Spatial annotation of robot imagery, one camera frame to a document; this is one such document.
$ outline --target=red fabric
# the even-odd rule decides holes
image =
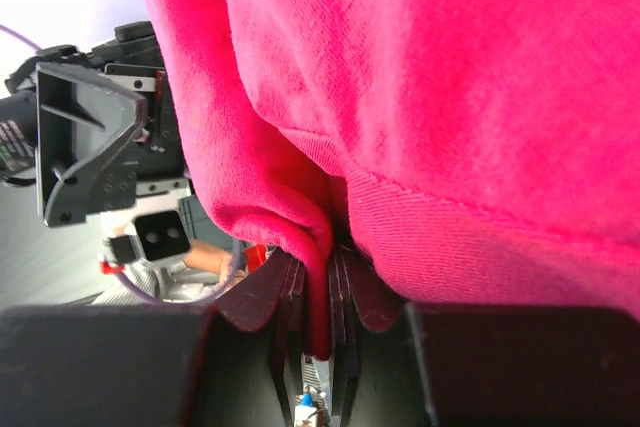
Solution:
[[[348,221],[420,301],[640,316],[640,0],[147,0],[225,230],[308,266]]]

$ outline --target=purple cable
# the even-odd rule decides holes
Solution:
[[[161,306],[175,305],[175,304],[177,305],[209,305],[218,297],[220,297],[222,294],[224,294],[224,291],[226,290],[226,288],[229,287],[229,285],[231,285],[231,282],[233,282],[233,279],[236,273],[238,272],[238,270],[240,269],[240,267],[246,263],[247,263],[247,254],[245,254],[242,251],[242,242],[239,241],[238,239],[233,239],[231,272],[229,273],[229,277],[222,285],[216,288],[216,290],[213,293],[207,295],[206,297],[203,297],[202,299],[194,300],[193,302],[179,302],[179,303],[165,302],[163,300],[156,299],[155,297],[140,290],[140,288],[137,285],[131,282],[131,279],[129,279],[129,277],[127,277],[124,272],[118,272],[116,274],[116,277],[118,278],[120,283],[127,288],[129,292],[131,292],[133,295],[135,295],[138,299],[142,300],[146,304],[161,305]]]
[[[4,32],[5,34],[13,37],[14,39],[19,40],[24,45],[28,46],[33,50],[42,50],[38,44],[28,39],[24,35],[20,34],[19,32],[16,32],[15,30],[7,27],[6,25],[0,24],[0,32]]]

